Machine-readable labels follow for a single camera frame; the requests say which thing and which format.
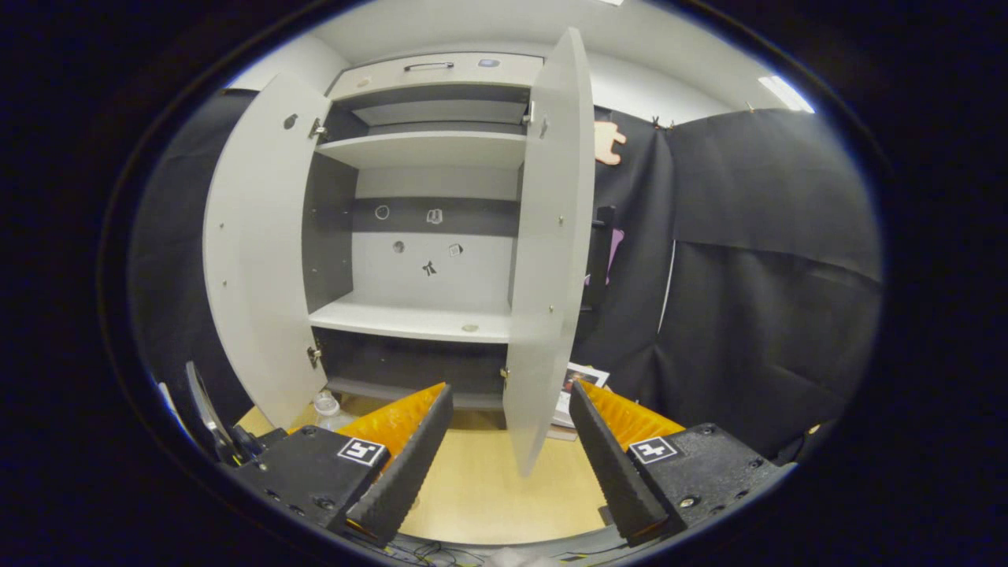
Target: sticker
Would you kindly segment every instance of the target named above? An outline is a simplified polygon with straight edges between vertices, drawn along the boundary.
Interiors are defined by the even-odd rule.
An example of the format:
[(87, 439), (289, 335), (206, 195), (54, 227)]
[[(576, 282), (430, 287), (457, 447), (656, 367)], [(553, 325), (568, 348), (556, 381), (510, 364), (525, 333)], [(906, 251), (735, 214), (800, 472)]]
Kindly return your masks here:
[(633, 451), (637, 460), (641, 464), (650, 464), (655, 461), (660, 461), (661, 459), (667, 459), (674, 455), (681, 455), (681, 452), (672, 447), (672, 444), (665, 441), (660, 437), (653, 437), (645, 441), (638, 441), (637, 443), (630, 444), (630, 450)]
[(363, 439), (350, 438), (350, 441), (340, 449), (337, 455), (344, 459), (371, 466), (375, 464), (378, 455), (385, 450), (385, 446), (380, 443), (372, 443)]

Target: drawer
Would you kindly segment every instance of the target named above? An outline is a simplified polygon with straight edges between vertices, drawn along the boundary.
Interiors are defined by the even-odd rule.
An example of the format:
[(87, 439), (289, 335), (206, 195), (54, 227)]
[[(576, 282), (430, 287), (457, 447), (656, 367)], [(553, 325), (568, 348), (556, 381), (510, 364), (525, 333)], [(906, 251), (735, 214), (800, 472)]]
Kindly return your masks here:
[(440, 84), (529, 88), (542, 58), (513, 53), (454, 52), (413, 55), (345, 70), (329, 98), (342, 100), (404, 87)]

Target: black fabric backdrop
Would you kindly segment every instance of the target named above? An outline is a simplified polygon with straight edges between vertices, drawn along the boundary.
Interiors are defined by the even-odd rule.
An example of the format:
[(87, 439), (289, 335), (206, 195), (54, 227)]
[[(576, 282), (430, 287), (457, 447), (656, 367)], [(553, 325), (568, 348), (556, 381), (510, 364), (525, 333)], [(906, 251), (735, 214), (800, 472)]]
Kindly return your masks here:
[[(141, 352), (187, 423), (186, 360), (226, 423), (252, 407), (211, 318), (201, 233), (217, 159), (254, 95), (230, 91), (194, 115), (137, 213), (129, 287)], [(803, 432), (853, 395), (880, 309), (877, 230), (856, 165), (805, 113), (671, 130), (602, 108), (596, 119), (627, 136), (614, 146), (620, 164), (596, 163), (595, 194), (596, 207), (616, 207), (625, 238), (572, 360), (682, 425), (715, 422), (768, 457), (785, 446), (795, 456)]]
[[(182, 421), (199, 417), (185, 382), (193, 360), (218, 417), (234, 424), (252, 408), (217, 336), (203, 276), (203, 218), (210, 182), (232, 128), (255, 91), (211, 97), (182, 125), (151, 174), (136, 213), (128, 290), (140, 354), (163, 381)], [(204, 443), (203, 431), (193, 431)]]

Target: cabinet door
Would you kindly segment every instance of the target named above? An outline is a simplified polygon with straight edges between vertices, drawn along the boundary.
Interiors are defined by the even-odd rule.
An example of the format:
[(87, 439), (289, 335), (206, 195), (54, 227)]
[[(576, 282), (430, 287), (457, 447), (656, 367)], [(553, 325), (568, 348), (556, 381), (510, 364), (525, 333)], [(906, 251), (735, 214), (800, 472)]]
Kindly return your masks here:
[(330, 101), (278, 75), (252, 101), (217, 162), (203, 227), (204, 275), (231, 366), (274, 427), (289, 427), (326, 384), (312, 363), (301, 269), (308, 166)]
[(532, 86), (511, 300), (504, 414), (532, 471), (563, 383), (585, 288), (595, 187), (592, 89), (577, 29)]

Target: wooden table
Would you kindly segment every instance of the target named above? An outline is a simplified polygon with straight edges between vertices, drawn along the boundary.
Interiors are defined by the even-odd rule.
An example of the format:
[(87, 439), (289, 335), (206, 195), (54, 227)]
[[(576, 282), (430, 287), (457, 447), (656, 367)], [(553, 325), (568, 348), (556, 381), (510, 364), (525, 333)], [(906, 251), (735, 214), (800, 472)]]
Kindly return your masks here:
[[(343, 409), (363, 416), (384, 402), (345, 398)], [(605, 526), (605, 497), (581, 441), (546, 439), (532, 474), (518, 475), (503, 415), (456, 411), (417, 500), (399, 532), (474, 545), (566, 538)], [(314, 422), (308, 406), (294, 423)], [(273, 429), (257, 408), (239, 422), (254, 435)]]

